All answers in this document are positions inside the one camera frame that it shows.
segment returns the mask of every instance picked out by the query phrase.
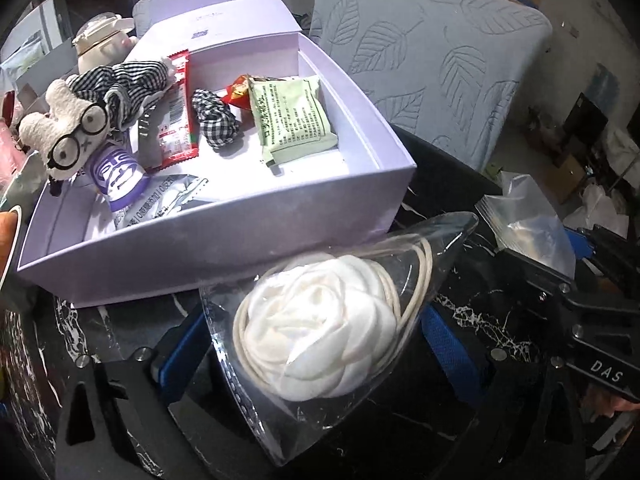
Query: metal screw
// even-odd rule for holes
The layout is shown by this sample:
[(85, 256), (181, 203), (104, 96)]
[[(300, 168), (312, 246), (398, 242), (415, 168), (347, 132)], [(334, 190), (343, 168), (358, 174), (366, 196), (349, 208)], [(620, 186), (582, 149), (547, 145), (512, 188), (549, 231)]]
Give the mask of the metal screw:
[(491, 350), (491, 357), (498, 362), (504, 361), (507, 358), (507, 352), (502, 348), (494, 348)]
[(562, 368), (564, 366), (564, 361), (561, 357), (555, 356), (551, 358), (551, 365), (557, 370), (558, 368)]
[(575, 324), (571, 327), (571, 333), (576, 339), (582, 339), (584, 337), (584, 329), (582, 325)]
[(87, 368), (89, 363), (91, 362), (91, 356), (87, 354), (83, 354), (76, 359), (76, 366), (78, 368)]
[(138, 362), (142, 362), (151, 359), (153, 354), (154, 351), (151, 348), (143, 346), (142, 348), (138, 348), (135, 352), (133, 352), (133, 358)]

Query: checkered fabric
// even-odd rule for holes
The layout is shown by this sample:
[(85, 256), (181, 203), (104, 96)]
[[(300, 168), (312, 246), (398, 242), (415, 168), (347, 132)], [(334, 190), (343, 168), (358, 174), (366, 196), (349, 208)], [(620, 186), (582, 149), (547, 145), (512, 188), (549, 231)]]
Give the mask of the checkered fabric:
[(200, 133), (205, 136), (209, 146), (217, 149), (234, 141), (240, 123), (228, 104), (209, 90), (196, 90), (191, 104), (200, 123)]
[(167, 66), (160, 61), (127, 61), (97, 66), (66, 80), (71, 91), (92, 103), (107, 104), (111, 127), (124, 131), (168, 88)]

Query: box lid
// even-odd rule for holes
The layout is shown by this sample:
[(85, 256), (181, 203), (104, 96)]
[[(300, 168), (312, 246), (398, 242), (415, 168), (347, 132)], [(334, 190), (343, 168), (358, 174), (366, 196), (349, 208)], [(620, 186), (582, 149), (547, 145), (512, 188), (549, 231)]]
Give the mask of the box lid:
[(149, 0), (148, 4), (153, 25), (127, 60), (301, 30), (282, 0)]

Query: plush bunny head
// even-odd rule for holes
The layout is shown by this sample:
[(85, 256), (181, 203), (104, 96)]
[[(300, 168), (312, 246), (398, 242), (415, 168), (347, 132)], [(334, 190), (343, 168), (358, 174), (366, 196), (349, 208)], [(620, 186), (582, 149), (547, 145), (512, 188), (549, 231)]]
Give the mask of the plush bunny head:
[(62, 79), (49, 85), (45, 99), (49, 114), (28, 114), (20, 123), (20, 139), (40, 152), (50, 178), (62, 181), (104, 142), (109, 117), (104, 104), (76, 97)]

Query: elastic cord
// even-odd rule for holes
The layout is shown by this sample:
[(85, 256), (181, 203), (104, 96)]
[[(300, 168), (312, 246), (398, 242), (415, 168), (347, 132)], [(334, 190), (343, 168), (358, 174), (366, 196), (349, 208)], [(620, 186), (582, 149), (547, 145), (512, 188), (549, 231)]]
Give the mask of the elastic cord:
[[(427, 295), (427, 290), (431, 280), (431, 271), (433, 269), (433, 253), (431, 252), (431, 246), (426, 238), (419, 238), (416, 240), (415, 235), (401, 235), (389, 238), (370, 250), (363, 250), (361, 253), (350, 253), (359, 258), (372, 258), (392, 256), (393, 254), (410, 250), (413, 250), (418, 256), (418, 277), (414, 293), (404, 309), (404, 312), (402, 312), (398, 291), (396, 290), (394, 281), (389, 273), (381, 264), (372, 260), (364, 260), (364, 262), (377, 274), (380, 282), (382, 282), (385, 291), (386, 304), (396, 318), (396, 338), (389, 345), (382, 357), (373, 364), (367, 379), (371, 379), (380, 373), (387, 364), (398, 356), (402, 348), (404, 348), (404, 345), (410, 336), (411, 328), (420, 311), (420, 306), (423, 304), (424, 298)], [(234, 317), (233, 342), (242, 368), (244, 368), (251, 380), (257, 386), (275, 395), (277, 395), (276, 391), (274, 391), (271, 385), (266, 381), (260, 367), (254, 364), (251, 356), (245, 351), (244, 332), (248, 323), (248, 306), (254, 292), (258, 290), (260, 285), (269, 277), (273, 276), (277, 272), (281, 272), (287, 267), (292, 268), (291, 264), (295, 261), (296, 259), (289, 260), (288, 262), (272, 267), (270, 270), (265, 272), (258, 282), (255, 283), (254, 289), (244, 298), (244, 300), (242, 300), (242, 303), (236, 312), (236, 316)]]

